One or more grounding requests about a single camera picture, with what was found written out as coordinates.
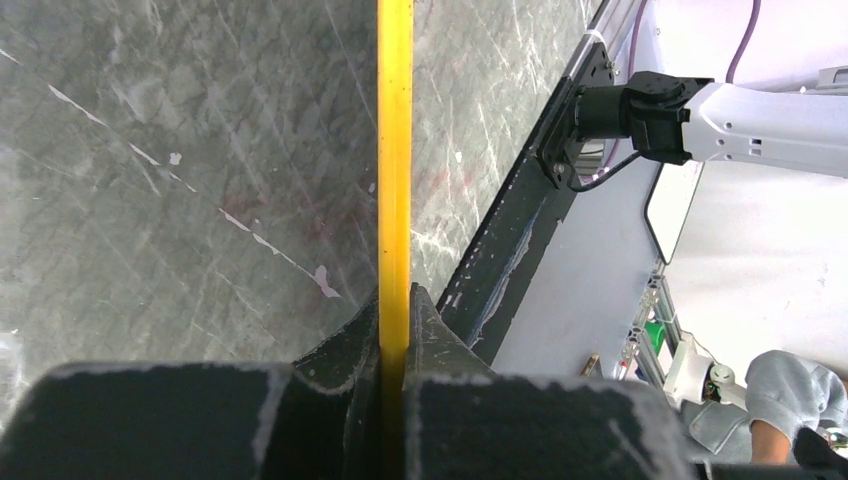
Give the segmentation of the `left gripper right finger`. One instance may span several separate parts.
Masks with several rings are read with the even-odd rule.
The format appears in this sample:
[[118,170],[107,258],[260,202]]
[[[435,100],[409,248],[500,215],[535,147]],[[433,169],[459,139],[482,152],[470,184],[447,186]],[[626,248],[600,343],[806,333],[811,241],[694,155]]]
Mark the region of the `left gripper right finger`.
[[497,375],[442,320],[427,289],[410,288],[410,342],[405,385],[488,385]]

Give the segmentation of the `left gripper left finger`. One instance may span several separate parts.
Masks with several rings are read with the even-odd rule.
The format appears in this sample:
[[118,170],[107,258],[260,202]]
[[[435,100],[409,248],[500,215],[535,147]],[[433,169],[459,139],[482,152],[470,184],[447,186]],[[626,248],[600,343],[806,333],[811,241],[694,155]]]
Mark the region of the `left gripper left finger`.
[[291,388],[306,398],[351,394],[377,337],[378,290],[340,329],[296,360]]

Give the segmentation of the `yellow-framed whiteboard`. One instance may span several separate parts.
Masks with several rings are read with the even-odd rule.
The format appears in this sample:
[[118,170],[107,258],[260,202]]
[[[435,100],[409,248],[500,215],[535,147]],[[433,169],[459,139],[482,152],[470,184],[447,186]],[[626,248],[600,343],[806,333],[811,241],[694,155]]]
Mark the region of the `yellow-framed whiteboard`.
[[1,475],[331,478],[376,277],[373,1],[1,5]]

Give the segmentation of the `operator grey sleeve forearm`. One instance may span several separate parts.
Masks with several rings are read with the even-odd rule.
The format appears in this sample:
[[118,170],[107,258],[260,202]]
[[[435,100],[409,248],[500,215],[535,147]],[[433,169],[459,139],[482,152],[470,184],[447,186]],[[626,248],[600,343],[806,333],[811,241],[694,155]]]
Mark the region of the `operator grey sleeve forearm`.
[[829,368],[795,354],[771,350],[747,370],[745,407],[793,441],[803,429],[847,431],[847,388]]

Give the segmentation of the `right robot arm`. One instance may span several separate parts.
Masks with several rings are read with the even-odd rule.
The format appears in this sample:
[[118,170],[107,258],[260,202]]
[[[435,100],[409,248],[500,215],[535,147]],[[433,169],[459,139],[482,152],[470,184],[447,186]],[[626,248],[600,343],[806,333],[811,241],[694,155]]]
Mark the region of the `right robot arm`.
[[643,158],[683,165],[733,161],[844,178],[847,85],[835,69],[804,91],[767,92],[641,71],[576,97],[581,140],[628,139]]

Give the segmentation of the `operator hand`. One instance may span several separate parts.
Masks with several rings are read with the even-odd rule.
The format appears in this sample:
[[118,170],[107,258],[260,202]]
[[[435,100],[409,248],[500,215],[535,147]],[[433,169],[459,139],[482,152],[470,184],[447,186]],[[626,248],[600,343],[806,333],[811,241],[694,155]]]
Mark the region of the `operator hand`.
[[755,420],[750,426],[751,462],[763,465],[782,465],[788,462],[791,441],[774,426]]

